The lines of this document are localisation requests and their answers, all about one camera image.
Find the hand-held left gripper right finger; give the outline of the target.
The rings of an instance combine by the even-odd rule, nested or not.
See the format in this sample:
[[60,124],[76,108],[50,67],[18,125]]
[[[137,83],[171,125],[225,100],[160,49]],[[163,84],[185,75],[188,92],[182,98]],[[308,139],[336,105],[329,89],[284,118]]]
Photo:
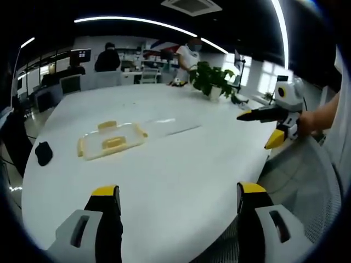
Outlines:
[[239,262],[300,262],[312,248],[303,224],[265,188],[237,183]]

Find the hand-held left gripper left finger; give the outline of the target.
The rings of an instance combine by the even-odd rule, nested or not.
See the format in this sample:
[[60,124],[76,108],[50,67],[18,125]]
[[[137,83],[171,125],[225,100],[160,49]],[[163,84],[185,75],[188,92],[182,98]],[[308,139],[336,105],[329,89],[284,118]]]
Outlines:
[[47,249],[54,262],[122,262],[120,190],[94,190],[84,209],[75,210],[56,230]]

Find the person's right hand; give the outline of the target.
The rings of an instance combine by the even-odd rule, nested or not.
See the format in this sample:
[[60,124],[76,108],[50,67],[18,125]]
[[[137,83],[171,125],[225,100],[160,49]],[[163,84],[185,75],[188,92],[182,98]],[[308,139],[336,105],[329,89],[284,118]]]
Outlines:
[[319,111],[303,111],[299,117],[298,135],[307,136],[313,132],[320,132],[329,126],[325,114]]

